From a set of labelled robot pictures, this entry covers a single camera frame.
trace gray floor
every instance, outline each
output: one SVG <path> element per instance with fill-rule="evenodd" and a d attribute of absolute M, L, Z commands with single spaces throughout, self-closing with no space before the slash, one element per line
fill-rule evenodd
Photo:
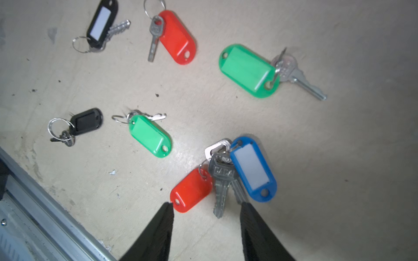
<path fill-rule="evenodd" d="M 119 1 L 116 21 L 132 25 L 103 53 L 75 52 L 97 2 L 0 0 L 0 146 L 116 258 L 207 146 L 248 133 L 279 184 L 254 206 L 299 261 L 418 260 L 416 1 L 167 0 L 197 39 L 186 66 L 162 45 L 147 62 L 141 0 Z M 266 59 L 287 46 L 329 99 L 291 84 L 252 97 L 219 71 L 232 43 Z M 101 129 L 49 142 L 50 119 L 92 107 Z M 167 114 L 168 157 L 110 119 L 128 108 Z M 243 260 L 232 191 L 222 219 L 213 205 L 212 193 L 176 213 L 170 260 Z"/>

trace key blade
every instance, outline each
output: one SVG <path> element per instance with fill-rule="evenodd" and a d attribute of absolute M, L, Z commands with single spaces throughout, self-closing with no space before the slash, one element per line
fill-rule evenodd
<path fill-rule="evenodd" d="M 308 93 L 312 94 L 320 101 L 325 101 L 327 99 L 327 95 L 325 95 L 320 88 L 310 84 L 306 80 L 303 72 L 299 69 L 293 70 L 291 74 L 291 82 L 296 83 L 300 87 L 304 88 Z"/>
<path fill-rule="evenodd" d="M 229 184 L 230 182 L 225 180 L 215 181 L 216 202 L 213 213 L 217 218 L 221 218 L 224 214 L 225 200 L 227 198 Z"/>
<path fill-rule="evenodd" d="M 248 202 L 247 194 L 241 184 L 239 179 L 236 179 L 231 182 L 232 189 L 234 190 L 235 198 L 238 204 L 242 204 L 243 202 Z"/>
<path fill-rule="evenodd" d="M 165 119 L 167 117 L 167 115 L 164 113 L 164 114 L 161 114 L 161 113 L 159 113 L 159 114 L 156 114 L 156 115 L 154 115 L 154 116 L 151 116 L 151 117 L 147 117 L 150 121 L 158 121 L 158 120 L 160 120 L 160 119 Z"/>

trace key head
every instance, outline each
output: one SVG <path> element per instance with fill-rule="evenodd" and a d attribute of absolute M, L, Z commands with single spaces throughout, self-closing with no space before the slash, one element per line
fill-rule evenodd
<path fill-rule="evenodd" d="M 205 149 L 205 157 L 207 160 L 210 160 L 212 157 L 212 150 L 218 149 L 216 152 L 218 152 L 221 148 L 224 147 L 226 151 L 228 151 L 231 148 L 231 140 L 230 139 L 222 139 L 218 141 L 217 143 L 207 147 Z"/>
<path fill-rule="evenodd" d="M 153 17 L 150 25 L 150 32 L 155 37 L 160 37 L 164 33 L 165 22 L 164 19 L 156 15 Z"/>
<path fill-rule="evenodd" d="M 209 161 L 209 173 L 218 180 L 233 181 L 238 178 L 237 170 L 228 153 L 214 153 Z"/>
<path fill-rule="evenodd" d="M 298 62 L 296 61 L 296 58 L 285 54 L 282 57 L 282 64 L 280 66 L 280 82 L 283 81 L 289 81 L 291 80 L 291 74 L 293 70 L 295 70 L 298 67 Z"/>

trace key tag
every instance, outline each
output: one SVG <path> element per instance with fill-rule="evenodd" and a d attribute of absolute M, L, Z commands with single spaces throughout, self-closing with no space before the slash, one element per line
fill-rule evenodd
<path fill-rule="evenodd" d="M 146 1 L 144 0 L 145 14 L 152 19 L 145 8 Z M 159 41 L 164 45 L 176 63 L 181 65 L 188 64 L 196 54 L 196 43 L 174 12 L 166 10 L 165 1 L 160 0 L 160 2 L 164 11 L 159 16 L 164 19 L 165 29 Z"/>
<path fill-rule="evenodd" d="M 212 177 L 200 164 L 172 189 L 170 201 L 175 210 L 185 213 L 209 195 L 212 188 Z"/>
<path fill-rule="evenodd" d="M 140 111 L 131 111 L 126 117 L 112 116 L 113 120 L 128 124 L 132 137 L 158 158 L 164 158 L 171 151 L 171 140 L 168 134 L 154 122 L 165 118 L 165 114 L 149 116 Z"/>
<path fill-rule="evenodd" d="M 119 24 L 113 25 L 118 11 L 117 0 L 101 0 L 90 23 L 86 36 L 78 36 L 73 39 L 74 50 L 79 53 L 98 53 L 105 49 L 106 43 L 112 36 L 122 33 L 129 29 L 131 22 L 125 20 Z M 79 39 L 86 39 L 89 44 L 87 51 L 81 51 L 75 47 L 75 42 Z"/>
<path fill-rule="evenodd" d="M 219 69 L 254 97 L 265 98 L 279 86 L 279 61 L 273 66 L 244 46 L 233 44 L 221 52 Z"/>
<path fill-rule="evenodd" d="M 249 137 L 239 137 L 231 144 L 230 157 L 251 198 L 270 201 L 277 183 L 257 143 Z"/>

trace key ring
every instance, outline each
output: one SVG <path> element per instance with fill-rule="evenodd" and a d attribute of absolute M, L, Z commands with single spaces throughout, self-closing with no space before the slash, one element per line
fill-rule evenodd
<path fill-rule="evenodd" d="M 132 116 L 134 115 L 139 115 L 139 113 L 137 111 L 131 111 L 130 113 L 128 113 L 126 116 L 120 116 L 120 115 L 113 115 L 112 116 L 112 120 L 114 120 L 115 122 L 119 122 L 119 123 L 123 123 L 123 124 L 129 124 L 129 120 L 130 118 L 132 118 Z M 118 120 L 117 118 L 121 118 L 126 120 L 126 122 L 121 122 L 120 120 Z"/>
<path fill-rule="evenodd" d="M 57 137 L 57 136 L 56 136 L 56 135 L 52 132 L 52 124 L 53 124 L 54 122 L 58 121 L 58 120 L 65 121 L 65 122 L 68 124 L 68 126 L 75 128 L 75 127 L 74 127 L 74 125 L 73 125 L 70 121 L 67 121 L 66 119 L 63 119 L 63 118 L 53 118 L 53 119 L 52 119 L 52 120 L 50 120 L 50 121 L 49 121 L 49 123 L 48 123 L 48 132 L 49 132 L 49 134 L 50 134 L 52 137 L 54 137 L 55 139 L 60 140 L 60 141 L 62 141 L 62 142 L 67 141 L 67 140 L 71 140 L 71 137 L 69 137 L 68 139 L 60 139 L 59 137 Z"/>
<path fill-rule="evenodd" d="M 150 19 L 152 19 L 152 17 L 150 17 L 150 15 L 148 14 L 148 12 L 147 12 L 147 9 L 145 8 L 145 3 L 147 2 L 147 0 L 144 0 L 144 11 L 145 11 L 145 14 L 150 18 Z M 164 1 L 164 0 L 160 0 L 160 2 L 161 2 L 161 4 L 163 5 L 163 8 L 164 8 L 164 11 L 166 10 L 166 2 Z"/>
<path fill-rule="evenodd" d="M 206 175 L 203 175 L 201 172 L 200 172 L 200 168 L 202 167 L 202 165 L 203 165 L 203 163 L 205 163 L 206 161 L 208 161 L 207 159 L 205 159 L 201 164 L 200 164 L 200 166 L 199 166 L 199 169 L 198 169 L 198 171 L 199 171 L 199 175 L 204 179 L 204 180 L 206 180 L 208 177 L 206 176 Z"/>

